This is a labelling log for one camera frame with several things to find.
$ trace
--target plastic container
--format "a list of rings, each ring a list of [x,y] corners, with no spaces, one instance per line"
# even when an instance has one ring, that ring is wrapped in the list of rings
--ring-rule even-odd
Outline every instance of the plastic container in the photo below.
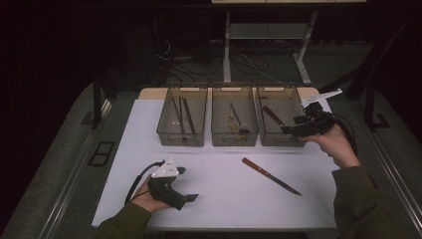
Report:
[[[295,146],[305,143],[290,134],[284,134],[284,126],[295,126],[294,117],[304,116],[301,97],[293,85],[281,83],[259,83],[256,93],[257,115],[262,146]]]
[[[212,85],[212,144],[255,146],[259,128],[250,83]]]
[[[208,84],[172,84],[157,133],[162,145],[203,146]]]

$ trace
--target black cable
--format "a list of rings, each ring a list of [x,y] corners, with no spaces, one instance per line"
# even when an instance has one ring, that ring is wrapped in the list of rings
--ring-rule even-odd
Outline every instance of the black cable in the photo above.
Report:
[[[173,70],[173,71],[176,71],[176,72],[183,73],[183,74],[185,74],[186,76],[188,76],[188,77],[192,80],[192,82],[196,83],[196,80],[195,80],[192,76],[190,76],[190,75],[189,75],[189,73],[187,73],[187,72],[183,72],[182,70],[175,69],[175,68],[170,68],[170,70]]]
[[[146,190],[146,191],[141,192],[141,193],[139,193],[139,194],[137,194],[137,195],[134,195],[134,196],[130,199],[130,201],[131,201],[131,200],[133,200],[133,199],[135,199],[136,197],[139,197],[139,196],[141,196],[141,195],[143,195],[143,194],[147,193],[147,192],[149,192],[149,190]]]
[[[168,75],[171,75],[172,77],[176,78],[177,80],[179,80],[179,82],[184,82],[181,78],[179,78],[177,75],[166,72]]]
[[[206,77],[206,76],[210,76],[210,75],[213,75],[216,72],[218,72],[218,69],[220,69],[222,63],[223,63],[223,59],[220,59],[220,61],[218,62],[217,68],[215,70],[213,70],[212,72],[210,72],[210,73],[195,73],[195,72],[193,72],[192,70],[190,70],[190,69],[188,69],[186,67],[180,66],[180,64],[175,64],[174,67],[183,68],[183,69],[185,69],[186,71],[188,71],[192,75]]]
[[[340,119],[337,118],[338,115],[334,115],[334,114],[327,113],[327,112],[320,111],[320,110],[312,110],[312,112],[321,113],[321,114],[324,114],[324,115],[330,117],[331,119],[333,119],[335,121],[335,123],[337,123],[338,126],[341,128],[341,130],[344,132],[344,135],[345,135],[348,143],[350,144],[351,149],[353,150],[354,154],[357,156],[357,146],[356,146],[356,141],[355,141],[355,138],[354,138],[353,127],[351,127],[351,123],[347,119],[345,119],[344,117],[341,117],[350,126],[351,133],[350,133],[350,130],[347,128],[347,126],[344,124],[344,122],[342,122]]]
[[[230,58],[230,63],[233,65],[233,67],[235,67],[239,72],[247,74],[247,75],[251,75],[251,76],[256,76],[256,75],[260,75],[259,72],[257,72],[256,69],[254,69],[254,72],[245,72],[244,70],[242,70],[237,64],[238,61],[235,58]]]
[[[124,204],[126,204],[127,202],[129,202],[131,199],[131,195],[133,194],[133,192],[134,192],[134,190],[136,189],[136,186],[137,186],[137,184],[139,183],[139,181],[142,179],[142,177],[143,177],[143,175],[151,168],[151,167],[154,167],[154,166],[161,166],[162,165],[162,163],[163,163],[164,161],[161,161],[161,162],[155,162],[155,163],[153,163],[153,164],[151,164],[150,166],[148,166],[146,169],[144,169],[143,170],[143,172],[140,174],[140,175],[138,175],[137,177],[136,177],[136,179],[134,180],[134,182],[133,182],[133,184],[132,184],[132,186],[131,186],[131,188],[130,188],[130,190],[129,190],[129,192],[127,193],[127,197],[126,197],[126,200],[124,201]]]

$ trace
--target knife blade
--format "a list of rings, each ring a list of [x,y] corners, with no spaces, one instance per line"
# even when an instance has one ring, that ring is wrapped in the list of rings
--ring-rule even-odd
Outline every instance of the knife blade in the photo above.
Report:
[[[282,180],[280,180],[279,178],[273,176],[270,172],[268,172],[267,170],[265,170],[264,168],[258,166],[257,164],[255,164],[254,162],[252,162],[251,160],[249,160],[248,158],[244,157],[242,159],[242,161],[252,167],[253,169],[257,170],[258,172],[260,172],[261,174],[263,174],[264,176],[270,178],[271,180],[275,181],[277,184],[281,185],[282,187],[284,187],[286,190],[290,191],[293,194],[302,196],[298,191],[294,190],[292,187],[288,186],[287,184],[285,184]]]

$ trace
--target table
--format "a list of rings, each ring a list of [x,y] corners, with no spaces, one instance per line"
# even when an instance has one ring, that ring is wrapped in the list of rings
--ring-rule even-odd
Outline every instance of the table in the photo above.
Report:
[[[317,93],[312,88],[298,90],[301,98]],[[169,208],[154,213],[147,225],[149,231],[335,228],[332,207],[335,184],[331,172],[337,167],[317,144],[263,147],[258,139],[256,146],[214,147],[209,98],[205,145],[162,146],[155,130],[165,92],[166,89],[144,89],[134,102],[92,223],[94,227],[121,210],[134,179],[148,165],[173,157],[178,166],[186,167],[185,173],[173,182],[173,188],[181,194],[199,196],[180,211]],[[329,111],[326,101],[321,104]],[[245,165],[243,157],[267,169],[303,196],[292,194]]]

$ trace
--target wooden handle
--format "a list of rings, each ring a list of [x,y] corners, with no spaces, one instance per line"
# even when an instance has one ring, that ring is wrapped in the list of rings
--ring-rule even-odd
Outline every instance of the wooden handle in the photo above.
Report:
[[[267,106],[264,106],[263,107],[263,109],[264,109],[264,111],[268,114],[268,115],[270,115],[270,117],[273,119],[273,120],[275,120],[280,126],[285,126],[284,124],[283,124],[283,122],[282,122],[282,120],[279,118],[279,117],[277,117],[277,115],[273,112],[273,111],[271,111],[271,109],[269,108],[269,107],[267,107]]]
[[[244,157],[244,158],[242,159],[242,161],[243,161],[246,165],[248,165],[248,166],[250,166],[250,167],[254,168],[255,170],[259,171],[260,173],[262,173],[264,176],[269,177],[269,176],[271,175],[271,174],[270,174],[270,172],[266,171],[264,168],[262,168],[262,167],[258,166],[257,164],[255,164],[254,162],[252,162],[251,160],[249,160],[249,159],[248,159],[248,158],[246,158],[246,157]]]

